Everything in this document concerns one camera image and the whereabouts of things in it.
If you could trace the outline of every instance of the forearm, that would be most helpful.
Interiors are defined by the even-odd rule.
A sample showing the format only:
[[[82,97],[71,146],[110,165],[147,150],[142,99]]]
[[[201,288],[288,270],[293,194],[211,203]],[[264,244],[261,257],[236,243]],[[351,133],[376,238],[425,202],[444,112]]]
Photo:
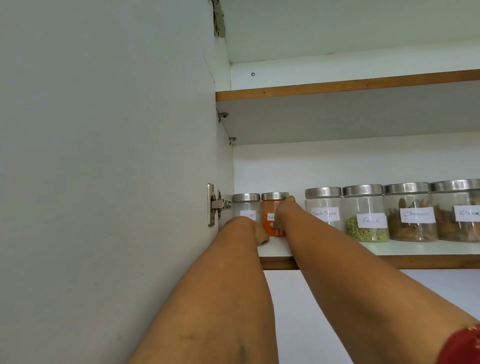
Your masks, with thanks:
[[[434,362],[474,318],[303,212],[285,219],[292,253],[318,304],[359,363]]]
[[[181,279],[132,364],[276,362],[272,299],[244,219],[227,224]]]

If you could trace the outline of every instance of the metal hinge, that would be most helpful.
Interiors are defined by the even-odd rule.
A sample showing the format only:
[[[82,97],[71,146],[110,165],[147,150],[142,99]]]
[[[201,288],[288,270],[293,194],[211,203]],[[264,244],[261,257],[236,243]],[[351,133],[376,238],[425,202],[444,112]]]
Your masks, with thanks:
[[[220,190],[218,190],[218,199],[215,196],[215,186],[213,183],[207,183],[207,203],[208,203],[208,226],[215,225],[215,212],[218,211],[218,219],[222,210],[230,210],[232,202],[222,198]]]
[[[213,3],[213,24],[215,34],[220,38],[225,38],[225,22],[223,21],[222,7],[219,0],[212,0]]]

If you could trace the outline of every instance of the handwritten label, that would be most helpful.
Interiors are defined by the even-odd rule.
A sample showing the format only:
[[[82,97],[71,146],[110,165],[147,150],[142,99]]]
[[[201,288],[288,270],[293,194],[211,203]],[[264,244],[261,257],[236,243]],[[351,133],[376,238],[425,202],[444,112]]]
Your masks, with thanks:
[[[400,219],[409,224],[434,224],[433,207],[401,208]]]
[[[357,214],[360,229],[386,229],[387,216],[384,213]]]
[[[480,222],[479,205],[453,206],[455,210],[455,220],[466,222]]]
[[[241,210],[240,216],[245,216],[251,218],[252,220],[257,220],[257,212],[253,210]]]
[[[340,221],[338,207],[313,207],[310,212],[313,216],[325,222]]]

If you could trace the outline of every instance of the spice jar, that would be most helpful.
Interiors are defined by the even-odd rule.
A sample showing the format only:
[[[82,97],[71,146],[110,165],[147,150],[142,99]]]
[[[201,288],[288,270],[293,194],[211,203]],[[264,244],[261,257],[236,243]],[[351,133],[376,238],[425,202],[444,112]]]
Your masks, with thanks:
[[[305,210],[345,232],[342,216],[342,189],[340,187],[317,187],[305,190]]]
[[[387,242],[387,216],[381,184],[358,184],[343,188],[343,212],[347,234],[359,242]]]
[[[480,242],[480,179],[432,183],[438,238]]]
[[[261,223],[260,194],[234,194],[232,207],[233,216],[246,216]]]
[[[384,191],[390,238],[406,242],[438,239],[429,183],[388,184]]]
[[[267,192],[262,194],[262,222],[268,236],[285,236],[285,232],[274,229],[270,226],[275,221],[275,210],[280,202],[285,200],[290,194],[288,192]]]

